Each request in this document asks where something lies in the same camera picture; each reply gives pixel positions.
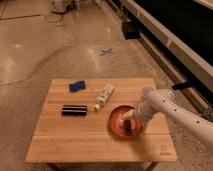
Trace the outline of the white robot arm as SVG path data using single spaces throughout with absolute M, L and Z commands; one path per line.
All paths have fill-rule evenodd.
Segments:
M 170 89 L 144 87 L 141 91 L 143 101 L 131 112 L 126 112 L 124 120 L 138 119 L 148 123 L 158 112 L 164 113 L 181 124 L 206 146 L 213 148 L 213 123 L 180 107 L 174 102 L 175 95 Z

